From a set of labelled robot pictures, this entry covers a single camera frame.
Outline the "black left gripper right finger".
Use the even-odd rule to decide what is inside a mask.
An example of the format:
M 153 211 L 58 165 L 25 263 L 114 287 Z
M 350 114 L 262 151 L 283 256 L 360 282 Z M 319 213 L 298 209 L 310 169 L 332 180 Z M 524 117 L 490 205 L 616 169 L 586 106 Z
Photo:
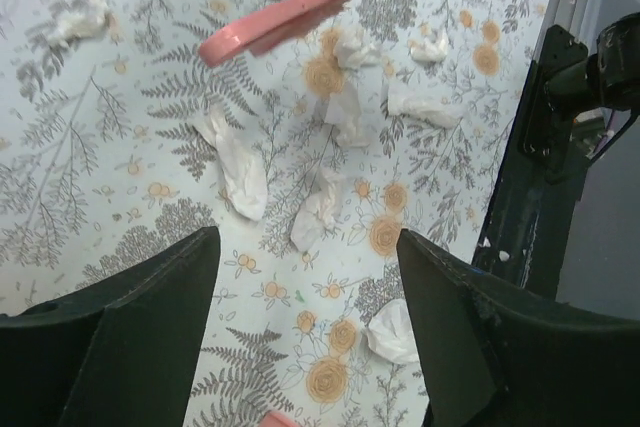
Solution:
M 428 426 L 635 426 L 639 325 L 542 298 L 410 230 L 397 242 Z

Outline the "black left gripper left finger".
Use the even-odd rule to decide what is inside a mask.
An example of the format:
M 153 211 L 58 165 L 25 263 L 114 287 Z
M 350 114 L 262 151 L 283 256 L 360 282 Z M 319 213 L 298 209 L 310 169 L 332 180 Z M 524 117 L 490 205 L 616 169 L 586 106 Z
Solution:
M 1 317 L 4 426 L 180 426 L 220 260 L 201 228 L 135 266 Z

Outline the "pink hand brush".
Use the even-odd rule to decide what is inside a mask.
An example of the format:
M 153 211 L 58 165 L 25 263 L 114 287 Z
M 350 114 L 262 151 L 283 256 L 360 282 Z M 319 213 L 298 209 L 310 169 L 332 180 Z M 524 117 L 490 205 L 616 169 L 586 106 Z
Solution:
M 246 51 L 262 56 L 280 44 L 304 36 L 337 14 L 349 0 L 283 0 L 221 28 L 199 48 L 201 59 L 218 66 Z

